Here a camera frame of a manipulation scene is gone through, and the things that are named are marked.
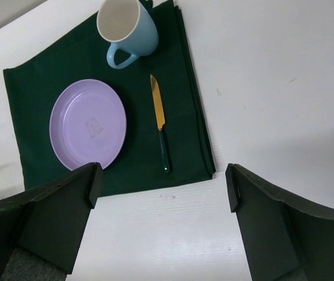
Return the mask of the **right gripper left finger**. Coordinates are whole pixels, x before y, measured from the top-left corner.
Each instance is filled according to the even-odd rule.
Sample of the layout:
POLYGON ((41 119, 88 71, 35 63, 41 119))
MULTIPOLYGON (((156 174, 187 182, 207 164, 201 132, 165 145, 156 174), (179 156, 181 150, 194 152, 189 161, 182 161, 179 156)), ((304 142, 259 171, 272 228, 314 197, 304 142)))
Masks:
POLYGON ((72 274, 102 168, 89 163, 0 200, 0 280, 66 280, 72 274))

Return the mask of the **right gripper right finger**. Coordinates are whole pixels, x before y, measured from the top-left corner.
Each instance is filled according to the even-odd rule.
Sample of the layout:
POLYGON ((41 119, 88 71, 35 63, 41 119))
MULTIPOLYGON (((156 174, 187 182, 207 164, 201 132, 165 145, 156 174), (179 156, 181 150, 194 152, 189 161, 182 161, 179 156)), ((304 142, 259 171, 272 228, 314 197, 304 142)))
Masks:
POLYGON ((334 280, 334 209, 228 164, 226 185, 252 280, 334 280))

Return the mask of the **lilac plastic plate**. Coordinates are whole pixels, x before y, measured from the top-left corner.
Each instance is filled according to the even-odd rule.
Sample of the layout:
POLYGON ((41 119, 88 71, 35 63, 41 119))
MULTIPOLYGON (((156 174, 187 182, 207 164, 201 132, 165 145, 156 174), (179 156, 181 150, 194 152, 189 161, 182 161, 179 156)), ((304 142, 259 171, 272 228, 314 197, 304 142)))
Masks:
POLYGON ((49 136, 56 158, 68 170, 89 162, 103 169, 118 157, 125 141, 126 113, 108 84, 84 79, 69 85, 56 99, 49 136))

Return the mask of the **dark green cloth napkin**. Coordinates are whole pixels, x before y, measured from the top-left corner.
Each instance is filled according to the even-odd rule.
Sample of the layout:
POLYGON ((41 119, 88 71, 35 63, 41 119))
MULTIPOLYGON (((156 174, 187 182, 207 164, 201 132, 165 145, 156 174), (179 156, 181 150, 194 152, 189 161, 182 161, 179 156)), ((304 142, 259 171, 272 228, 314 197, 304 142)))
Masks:
POLYGON ((85 78, 109 84, 127 117, 124 145, 103 171, 100 196, 212 178, 214 159, 182 13, 173 1, 143 5, 156 25, 159 45, 124 69, 108 65, 109 43, 90 16, 27 62, 3 71, 25 189, 68 172, 53 152, 49 119, 59 94, 85 78))

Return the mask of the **gold knife green handle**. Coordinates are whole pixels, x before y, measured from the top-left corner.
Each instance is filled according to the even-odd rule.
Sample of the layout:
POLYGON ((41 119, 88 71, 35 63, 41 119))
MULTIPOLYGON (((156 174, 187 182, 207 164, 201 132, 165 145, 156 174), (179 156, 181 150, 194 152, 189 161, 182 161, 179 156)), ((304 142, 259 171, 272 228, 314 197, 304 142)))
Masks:
POLYGON ((161 158, 163 163, 163 170, 165 173, 171 172, 171 163, 170 157, 168 154, 167 143, 163 133, 163 126, 166 123, 165 116, 164 116, 164 108, 161 99, 161 92, 159 84, 154 75, 150 75, 150 84, 151 84, 151 91, 153 96, 153 104, 154 104, 154 112, 156 116, 157 122, 157 129, 159 132, 159 141, 161 147, 161 158))

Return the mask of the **blue mug white inside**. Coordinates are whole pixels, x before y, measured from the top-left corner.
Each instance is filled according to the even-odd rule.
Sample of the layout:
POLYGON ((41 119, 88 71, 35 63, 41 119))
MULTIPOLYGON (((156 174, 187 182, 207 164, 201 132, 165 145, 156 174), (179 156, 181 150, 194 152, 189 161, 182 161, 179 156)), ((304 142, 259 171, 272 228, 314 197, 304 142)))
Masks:
POLYGON ((110 67, 123 69, 152 54, 159 44, 156 25, 140 1, 105 1, 97 13, 97 30, 110 43, 110 67))

